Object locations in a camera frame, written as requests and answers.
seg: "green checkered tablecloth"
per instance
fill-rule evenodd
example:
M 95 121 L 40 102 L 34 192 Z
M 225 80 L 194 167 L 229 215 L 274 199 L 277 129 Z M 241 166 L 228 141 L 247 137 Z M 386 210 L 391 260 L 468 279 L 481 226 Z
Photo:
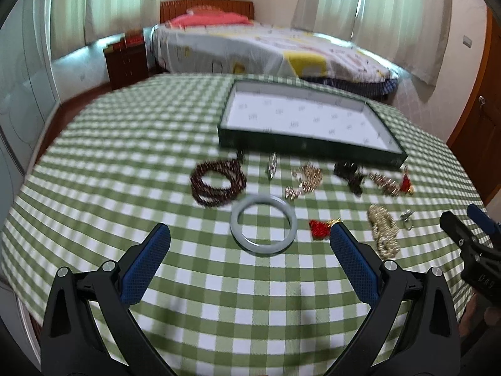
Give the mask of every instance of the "green checkered tablecloth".
M 324 171 L 322 186 L 294 202 L 297 239 L 272 257 L 239 248 L 230 234 L 231 205 L 203 208 L 194 202 L 189 176 L 195 165 L 232 155 L 219 149 L 217 123 L 236 79 L 352 96 L 271 76 L 158 75 L 95 100 L 42 157 L 3 230 L 2 269 L 34 318 L 43 320 L 57 268 L 95 270 L 163 222 L 172 235 L 170 251 L 131 311 L 178 374 L 322 374 L 369 307 L 357 299 L 329 242 L 312 241 L 308 222 L 341 217 L 359 241 L 374 245 L 367 221 L 372 203 L 396 219 L 408 208 L 416 211 L 416 227 L 398 234 L 398 263 L 423 272 L 440 266 L 459 317 L 471 290 L 460 280 L 459 250 L 438 220 L 452 210 L 478 234 L 465 209 L 483 205 L 449 149 L 390 106 L 372 102 L 409 154 L 414 197 L 383 196 L 367 181 L 356 198 L 332 174 L 333 162 L 288 156 L 279 156 L 269 182 L 268 155 L 251 153 L 242 166 L 247 194 L 283 196 L 286 186 L 296 184 L 291 170 L 304 162 Z M 401 179 L 399 172 L 382 172 Z M 273 208 L 252 207 L 241 219 L 249 237 L 284 238 L 285 219 Z M 408 309 L 402 305 L 379 360 L 388 357 Z M 120 358 L 99 309 L 93 312 L 110 352 Z

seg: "nightstand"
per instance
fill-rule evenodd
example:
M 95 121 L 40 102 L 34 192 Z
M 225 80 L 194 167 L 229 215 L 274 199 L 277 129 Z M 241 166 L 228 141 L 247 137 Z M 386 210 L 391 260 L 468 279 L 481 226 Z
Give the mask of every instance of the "nightstand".
M 126 44 L 124 39 L 103 50 L 112 89 L 133 85 L 148 77 L 144 40 Z

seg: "brown beaded bracelet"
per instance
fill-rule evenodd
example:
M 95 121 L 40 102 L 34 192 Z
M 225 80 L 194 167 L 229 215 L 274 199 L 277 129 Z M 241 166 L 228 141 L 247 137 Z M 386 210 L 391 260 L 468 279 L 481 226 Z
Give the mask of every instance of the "brown beaded bracelet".
M 202 181 L 209 171 L 225 176 L 230 188 L 213 188 Z M 247 186 L 239 159 L 206 161 L 198 164 L 190 176 L 191 193 L 195 201 L 203 206 L 222 206 L 233 201 Z

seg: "wall outlet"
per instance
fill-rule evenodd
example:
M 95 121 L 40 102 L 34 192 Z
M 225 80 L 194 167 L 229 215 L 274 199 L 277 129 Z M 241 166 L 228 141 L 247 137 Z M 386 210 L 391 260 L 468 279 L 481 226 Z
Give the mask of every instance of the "wall outlet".
M 472 47 L 472 40 L 468 38 L 466 35 L 463 36 L 463 44 L 465 44 L 468 48 Z

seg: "wooden headboard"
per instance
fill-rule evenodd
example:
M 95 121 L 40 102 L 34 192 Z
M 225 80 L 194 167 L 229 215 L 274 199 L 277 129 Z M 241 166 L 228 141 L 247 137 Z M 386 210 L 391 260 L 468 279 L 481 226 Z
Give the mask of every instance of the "wooden headboard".
M 249 0 L 165 0 L 160 2 L 160 23 L 186 14 L 186 10 L 197 5 L 211 5 L 225 12 L 236 12 L 254 19 L 254 3 Z

